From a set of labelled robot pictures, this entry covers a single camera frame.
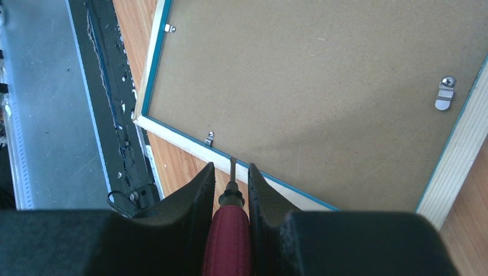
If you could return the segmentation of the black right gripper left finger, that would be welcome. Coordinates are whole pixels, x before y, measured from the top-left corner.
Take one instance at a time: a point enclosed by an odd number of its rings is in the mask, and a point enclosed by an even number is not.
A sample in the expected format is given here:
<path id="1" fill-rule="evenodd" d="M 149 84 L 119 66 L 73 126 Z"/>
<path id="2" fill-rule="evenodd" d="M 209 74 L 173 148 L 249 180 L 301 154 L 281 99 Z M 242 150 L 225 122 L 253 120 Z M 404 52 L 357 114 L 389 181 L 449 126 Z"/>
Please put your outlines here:
<path id="1" fill-rule="evenodd" d="M 3 210 L 1 274 L 199 275 L 214 192 L 208 163 L 133 218 L 110 210 Z"/>

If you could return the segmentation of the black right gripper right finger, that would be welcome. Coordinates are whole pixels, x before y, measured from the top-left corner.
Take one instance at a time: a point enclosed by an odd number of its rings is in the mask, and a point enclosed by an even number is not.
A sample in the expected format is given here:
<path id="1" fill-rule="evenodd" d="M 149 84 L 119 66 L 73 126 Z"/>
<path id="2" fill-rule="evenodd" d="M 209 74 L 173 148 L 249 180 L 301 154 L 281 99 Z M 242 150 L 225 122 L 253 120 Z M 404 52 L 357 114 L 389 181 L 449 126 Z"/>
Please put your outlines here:
<path id="1" fill-rule="evenodd" d="M 304 211 L 248 170 L 257 275 L 458 275 L 440 235 L 406 212 Z"/>

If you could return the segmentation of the red black screwdriver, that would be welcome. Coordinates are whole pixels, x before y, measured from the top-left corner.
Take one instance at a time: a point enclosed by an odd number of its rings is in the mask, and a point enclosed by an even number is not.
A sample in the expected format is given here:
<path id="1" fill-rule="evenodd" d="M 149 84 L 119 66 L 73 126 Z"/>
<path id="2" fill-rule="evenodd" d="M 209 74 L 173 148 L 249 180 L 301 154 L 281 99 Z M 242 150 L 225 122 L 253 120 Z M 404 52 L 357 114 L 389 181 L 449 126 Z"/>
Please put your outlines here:
<path id="1" fill-rule="evenodd" d="M 236 182 L 235 158 L 230 158 L 230 180 L 219 196 L 205 245 L 202 275 L 253 275 L 250 223 L 245 199 Z"/>

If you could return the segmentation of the wooden photo frame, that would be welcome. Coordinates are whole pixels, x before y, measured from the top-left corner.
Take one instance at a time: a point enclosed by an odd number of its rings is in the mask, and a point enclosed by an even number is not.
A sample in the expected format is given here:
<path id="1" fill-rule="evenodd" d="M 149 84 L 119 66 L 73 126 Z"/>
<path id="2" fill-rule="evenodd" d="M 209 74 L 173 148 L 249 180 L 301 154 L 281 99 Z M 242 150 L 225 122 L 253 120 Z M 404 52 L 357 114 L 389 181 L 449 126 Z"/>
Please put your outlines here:
<path id="1" fill-rule="evenodd" d="M 158 1 L 134 122 L 301 209 L 440 228 L 487 136 L 487 2 Z"/>

